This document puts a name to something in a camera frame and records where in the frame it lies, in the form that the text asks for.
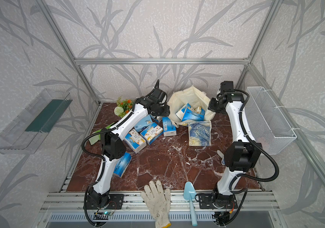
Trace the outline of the blue tissue pack front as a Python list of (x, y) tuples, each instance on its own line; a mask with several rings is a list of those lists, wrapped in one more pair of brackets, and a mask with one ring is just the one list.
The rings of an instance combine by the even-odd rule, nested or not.
[(194, 110), (192, 111), (191, 109), (187, 108), (184, 113), (182, 122), (188, 121), (188, 120), (192, 120), (192, 121), (196, 121), (196, 122), (204, 121), (204, 115), (199, 115), (199, 114), (195, 113)]

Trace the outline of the canvas bag with blue painting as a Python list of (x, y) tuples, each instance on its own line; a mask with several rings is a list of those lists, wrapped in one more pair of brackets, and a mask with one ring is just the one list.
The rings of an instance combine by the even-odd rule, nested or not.
[(215, 113), (208, 110), (210, 99), (194, 86), (174, 92), (167, 104), (169, 119), (176, 127), (188, 127), (190, 146), (211, 146), (211, 130)]

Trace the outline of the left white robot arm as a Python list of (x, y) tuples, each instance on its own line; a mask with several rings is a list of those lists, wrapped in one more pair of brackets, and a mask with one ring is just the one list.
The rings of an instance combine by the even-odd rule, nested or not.
[[(170, 108), (166, 99), (167, 94), (158, 85), (155, 85), (150, 93), (135, 100), (132, 110), (120, 121), (113, 124), (109, 129), (103, 129), (83, 140), (81, 145), (83, 152), (102, 159), (96, 182), (90, 184), (86, 190), (86, 196), (96, 204), (104, 206), (108, 202), (111, 179), (116, 163), (126, 152), (126, 146), (123, 144), (124, 138), (139, 121), (148, 115), (169, 116)], [(86, 142), (97, 135), (101, 136), (101, 155), (91, 153), (85, 148)]]

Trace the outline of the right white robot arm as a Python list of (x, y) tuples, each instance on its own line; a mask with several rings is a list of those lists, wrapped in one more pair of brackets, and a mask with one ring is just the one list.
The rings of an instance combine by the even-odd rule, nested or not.
[(255, 140), (247, 121), (244, 102), (244, 93), (235, 90), (232, 81), (221, 82), (216, 97), (209, 102), (210, 111), (228, 115), (233, 134), (233, 142), (224, 153), (226, 168), (215, 188), (220, 196), (232, 195), (231, 191), (240, 179), (238, 175), (252, 169), (260, 156), (260, 150), (247, 139)]

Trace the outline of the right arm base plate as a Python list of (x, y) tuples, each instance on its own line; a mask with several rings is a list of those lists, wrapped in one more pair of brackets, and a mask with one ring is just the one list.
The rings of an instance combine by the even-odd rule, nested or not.
[(200, 209), (224, 209), (238, 208), (236, 197), (232, 195), (213, 195), (212, 193), (199, 193), (195, 198), (199, 202)]

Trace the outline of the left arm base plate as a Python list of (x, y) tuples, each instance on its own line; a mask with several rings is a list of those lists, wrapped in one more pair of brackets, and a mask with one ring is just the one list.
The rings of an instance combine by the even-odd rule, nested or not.
[(96, 210), (121, 210), (123, 205), (123, 194), (108, 194), (108, 195), (90, 195), (88, 194), (84, 201), (83, 209)]

